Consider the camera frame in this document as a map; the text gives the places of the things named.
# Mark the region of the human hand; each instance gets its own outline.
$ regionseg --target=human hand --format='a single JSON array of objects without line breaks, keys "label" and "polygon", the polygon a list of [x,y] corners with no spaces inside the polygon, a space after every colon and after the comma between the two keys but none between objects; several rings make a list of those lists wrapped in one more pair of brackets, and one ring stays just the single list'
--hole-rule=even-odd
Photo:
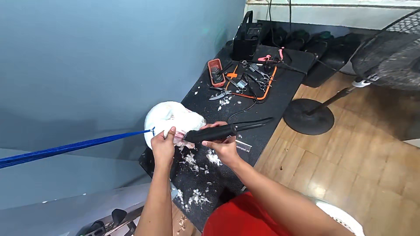
[{"label": "human hand", "polygon": [[[227,125],[224,121],[216,121],[214,124],[207,124],[200,129],[216,127],[216,126],[223,126]],[[210,141],[203,141],[202,144],[206,147],[212,148],[216,151],[217,156],[222,161],[223,164],[231,167],[238,161],[242,159],[238,155],[236,151],[236,136],[229,137],[222,140],[216,140],[213,142]]]},{"label": "human hand", "polygon": [[153,156],[155,157],[155,170],[171,168],[173,155],[175,154],[175,147],[173,145],[175,131],[176,128],[173,126],[168,132],[166,139],[162,131],[150,141],[152,144]]}]

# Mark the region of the blue leash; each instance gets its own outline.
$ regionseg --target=blue leash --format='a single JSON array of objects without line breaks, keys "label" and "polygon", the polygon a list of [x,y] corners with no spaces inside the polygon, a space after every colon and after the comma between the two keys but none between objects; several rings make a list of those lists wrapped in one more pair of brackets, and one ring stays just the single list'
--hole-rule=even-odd
[{"label": "blue leash", "polygon": [[42,150],[42,151],[28,152],[28,153],[20,154],[20,155],[16,155],[16,156],[5,157],[5,158],[0,159],[0,169],[5,168],[5,167],[9,167],[9,166],[13,166],[13,165],[18,165],[18,164],[30,162],[30,161],[34,161],[34,160],[39,160],[39,159],[46,158],[46,157],[52,157],[52,156],[55,156],[55,155],[58,155],[58,154],[66,153],[66,152],[71,152],[71,151],[75,151],[75,150],[79,150],[79,149],[83,149],[83,148],[87,148],[87,147],[96,146],[96,145],[99,145],[99,144],[112,142],[112,141],[115,141],[115,140],[118,140],[118,139],[123,139],[123,138],[126,138],[126,137],[130,137],[130,136],[133,136],[133,135],[136,135],[136,134],[153,132],[153,136],[154,136],[155,135],[154,129],[155,128],[149,129],[149,130],[143,130],[143,131],[140,131],[140,132],[116,134],[116,135],[111,135],[111,136],[107,136],[107,137],[103,137],[103,138],[91,139],[91,140],[86,140],[86,141],[81,141],[81,142],[77,142],[77,143],[73,143],[73,144],[60,146],[60,147],[45,149],[45,150]]}]

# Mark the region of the red container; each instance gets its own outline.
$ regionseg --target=red container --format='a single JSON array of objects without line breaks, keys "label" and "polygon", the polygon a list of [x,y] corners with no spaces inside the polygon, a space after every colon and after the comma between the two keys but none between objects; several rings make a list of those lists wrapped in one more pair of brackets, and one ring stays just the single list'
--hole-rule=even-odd
[{"label": "red container", "polygon": [[216,88],[217,87],[222,87],[225,84],[225,82],[226,82],[225,75],[222,74],[222,76],[223,76],[223,81],[222,82],[215,83],[213,81],[213,76],[211,74],[211,68],[213,68],[213,67],[217,67],[220,71],[222,71],[222,63],[220,63],[220,59],[217,58],[217,59],[214,59],[214,60],[211,60],[211,61],[207,62],[207,67],[209,69],[210,81],[211,81],[211,84],[213,85],[213,87],[216,87]]}]

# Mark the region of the comb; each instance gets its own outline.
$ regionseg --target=comb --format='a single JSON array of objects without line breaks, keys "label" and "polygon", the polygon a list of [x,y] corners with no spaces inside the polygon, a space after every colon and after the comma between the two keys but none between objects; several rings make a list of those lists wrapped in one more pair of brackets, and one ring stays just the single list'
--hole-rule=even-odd
[{"label": "comb", "polygon": [[251,151],[251,147],[252,147],[251,145],[246,144],[244,142],[241,142],[239,140],[235,140],[235,141],[236,141],[236,148],[237,149],[240,149],[240,150],[243,150],[243,151],[246,151],[246,152]]}]

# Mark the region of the fan grille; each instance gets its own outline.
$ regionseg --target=fan grille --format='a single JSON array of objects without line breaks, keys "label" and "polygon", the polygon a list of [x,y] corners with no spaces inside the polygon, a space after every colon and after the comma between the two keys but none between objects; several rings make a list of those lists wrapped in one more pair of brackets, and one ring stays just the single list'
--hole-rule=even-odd
[{"label": "fan grille", "polygon": [[393,22],[354,55],[354,71],[377,85],[420,90],[420,9]]}]

